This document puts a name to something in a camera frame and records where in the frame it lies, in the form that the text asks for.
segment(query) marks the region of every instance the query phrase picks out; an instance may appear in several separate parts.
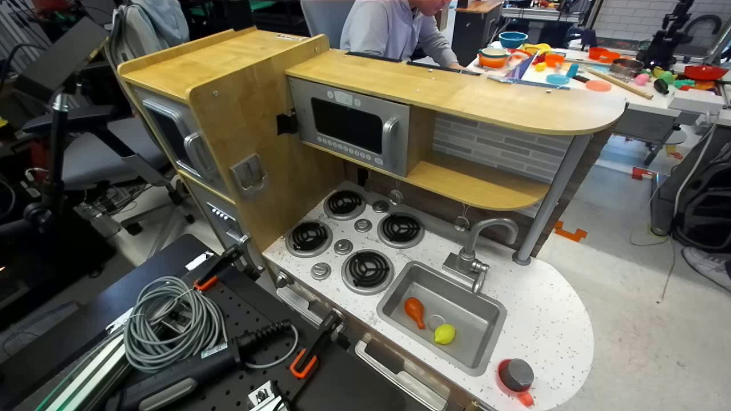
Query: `floor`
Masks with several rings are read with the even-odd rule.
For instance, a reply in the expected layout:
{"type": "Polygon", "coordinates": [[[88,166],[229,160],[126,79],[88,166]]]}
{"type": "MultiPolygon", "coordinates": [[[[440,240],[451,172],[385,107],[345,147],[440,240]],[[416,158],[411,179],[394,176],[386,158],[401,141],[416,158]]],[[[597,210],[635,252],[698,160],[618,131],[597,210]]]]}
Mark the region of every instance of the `floor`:
{"type": "MultiPolygon", "coordinates": [[[[618,166],[594,166],[564,215],[564,223],[585,228],[588,238],[572,241],[553,235],[540,255],[574,284],[594,324],[594,369],[584,391],[562,406],[564,411],[730,409],[731,294],[696,275],[672,240],[648,231],[650,197],[651,180],[633,180],[618,166]]],[[[154,190],[134,203],[131,213],[162,200],[166,191],[154,190]]],[[[162,207],[150,215],[143,235],[118,233],[112,241],[123,253],[106,275],[80,280],[33,317],[65,301],[82,304],[120,279],[131,262],[146,261],[154,245],[177,238],[171,216],[179,219],[179,213],[162,207]]],[[[204,219],[179,228],[216,245],[204,219]]],[[[33,324],[19,321],[0,336],[0,344],[19,341],[22,334],[25,341],[33,339],[39,334],[28,331],[33,324]]]]}

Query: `faucet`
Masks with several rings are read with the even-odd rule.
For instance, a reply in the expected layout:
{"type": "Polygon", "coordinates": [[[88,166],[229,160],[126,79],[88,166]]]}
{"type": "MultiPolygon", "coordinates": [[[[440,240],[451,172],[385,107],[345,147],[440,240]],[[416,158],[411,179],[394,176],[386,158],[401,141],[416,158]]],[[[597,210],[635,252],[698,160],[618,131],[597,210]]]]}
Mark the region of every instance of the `faucet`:
{"type": "Polygon", "coordinates": [[[483,289],[486,269],[490,269],[490,264],[477,257],[477,240],[480,240],[480,233],[486,228],[505,228],[509,245],[520,240],[520,223],[515,219],[508,219],[508,216],[483,219],[472,228],[469,240],[459,249],[459,253],[451,253],[449,261],[444,262],[447,269],[474,277],[472,289],[475,294],[483,289]]]}

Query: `sink basin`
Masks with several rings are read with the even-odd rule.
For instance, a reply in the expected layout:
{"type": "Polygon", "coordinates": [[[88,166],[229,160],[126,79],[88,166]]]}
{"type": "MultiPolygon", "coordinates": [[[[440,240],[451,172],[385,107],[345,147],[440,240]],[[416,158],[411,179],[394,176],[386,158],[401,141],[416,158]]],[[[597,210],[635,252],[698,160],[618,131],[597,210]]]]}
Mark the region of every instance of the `sink basin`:
{"type": "Polygon", "coordinates": [[[508,312],[501,301],[474,294],[465,286],[421,262],[410,262],[399,284],[383,300],[379,316],[465,372],[483,375],[508,312]],[[423,301],[427,328],[419,328],[413,320],[407,317],[405,300],[410,296],[423,301]],[[458,326],[458,339],[451,344],[436,344],[432,341],[435,328],[442,321],[458,326]]]}

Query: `toy kitchen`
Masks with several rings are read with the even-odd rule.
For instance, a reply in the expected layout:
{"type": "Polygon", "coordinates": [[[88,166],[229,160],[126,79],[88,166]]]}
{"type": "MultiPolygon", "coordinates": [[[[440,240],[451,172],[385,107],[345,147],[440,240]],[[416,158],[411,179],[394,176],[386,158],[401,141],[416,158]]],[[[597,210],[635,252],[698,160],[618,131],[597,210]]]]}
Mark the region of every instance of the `toy kitchen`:
{"type": "Polygon", "coordinates": [[[538,253],[625,103],[223,33],[120,68],[225,247],[427,409],[556,409],[590,316],[538,253]]]}

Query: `white shirt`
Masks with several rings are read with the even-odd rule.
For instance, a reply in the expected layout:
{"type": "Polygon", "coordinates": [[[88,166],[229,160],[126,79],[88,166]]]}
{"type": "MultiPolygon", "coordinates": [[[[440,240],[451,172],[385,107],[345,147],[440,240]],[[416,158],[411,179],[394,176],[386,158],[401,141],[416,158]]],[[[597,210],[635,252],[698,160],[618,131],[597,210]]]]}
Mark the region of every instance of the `white shirt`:
{"type": "Polygon", "coordinates": [[[357,0],[345,19],[340,49],[388,59],[410,59],[421,46],[442,67],[458,63],[435,15],[411,9],[410,0],[357,0]]]}

